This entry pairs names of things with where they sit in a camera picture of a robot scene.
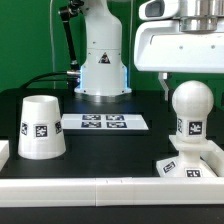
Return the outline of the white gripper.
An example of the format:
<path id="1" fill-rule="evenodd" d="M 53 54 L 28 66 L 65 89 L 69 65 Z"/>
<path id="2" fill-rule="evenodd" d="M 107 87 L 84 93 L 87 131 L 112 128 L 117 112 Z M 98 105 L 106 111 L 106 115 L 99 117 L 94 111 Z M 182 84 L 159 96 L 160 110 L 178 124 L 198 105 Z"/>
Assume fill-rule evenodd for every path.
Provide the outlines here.
<path id="1" fill-rule="evenodd" d="M 208 33 L 180 32 L 178 20 L 145 22 L 136 32 L 134 64 L 139 71 L 159 72 L 168 101 L 170 72 L 224 73 L 224 19 Z"/>

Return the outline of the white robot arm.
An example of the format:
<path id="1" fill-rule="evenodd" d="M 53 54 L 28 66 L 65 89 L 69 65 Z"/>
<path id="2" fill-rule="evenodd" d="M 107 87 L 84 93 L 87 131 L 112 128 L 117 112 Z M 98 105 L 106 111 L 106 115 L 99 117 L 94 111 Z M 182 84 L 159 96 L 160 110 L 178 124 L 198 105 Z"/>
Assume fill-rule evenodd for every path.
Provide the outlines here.
<path id="1" fill-rule="evenodd" d="M 129 94 L 121 60 L 122 25 L 110 0 L 83 0 L 86 60 L 75 92 L 94 101 Z M 224 73 L 224 0 L 147 0 L 134 43 L 134 65 L 162 73 Z"/>

